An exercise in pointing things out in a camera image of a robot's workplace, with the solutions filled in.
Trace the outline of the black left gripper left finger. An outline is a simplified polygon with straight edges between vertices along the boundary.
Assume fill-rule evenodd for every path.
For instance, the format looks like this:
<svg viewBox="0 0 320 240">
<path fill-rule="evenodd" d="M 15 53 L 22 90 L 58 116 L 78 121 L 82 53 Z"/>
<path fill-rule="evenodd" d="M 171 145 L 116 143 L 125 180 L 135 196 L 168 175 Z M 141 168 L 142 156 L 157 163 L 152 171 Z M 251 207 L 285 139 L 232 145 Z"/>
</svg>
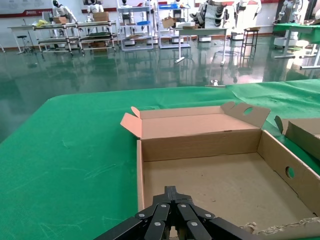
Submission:
<svg viewBox="0 0 320 240">
<path fill-rule="evenodd" d="M 105 233 L 97 240 L 168 240 L 170 238 L 173 187 L 165 186 L 164 193 L 153 197 L 152 205 L 139 211 Z"/>
</svg>

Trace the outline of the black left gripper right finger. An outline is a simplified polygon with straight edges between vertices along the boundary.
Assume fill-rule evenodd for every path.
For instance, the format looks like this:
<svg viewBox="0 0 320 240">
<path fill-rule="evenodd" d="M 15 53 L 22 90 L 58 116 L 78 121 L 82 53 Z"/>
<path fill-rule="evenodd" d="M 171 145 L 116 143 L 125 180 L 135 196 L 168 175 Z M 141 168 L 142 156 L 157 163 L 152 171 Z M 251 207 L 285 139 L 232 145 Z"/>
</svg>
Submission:
<svg viewBox="0 0 320 240">
<path fill-rule="evenodd" d="M 191 196 L 171 187 L 171 203 L 175 227 L 180 239 L 188 240 L 249 240 L 250 233 L 229 221 L 215 216 L 193 203 Z"/>
</svg>

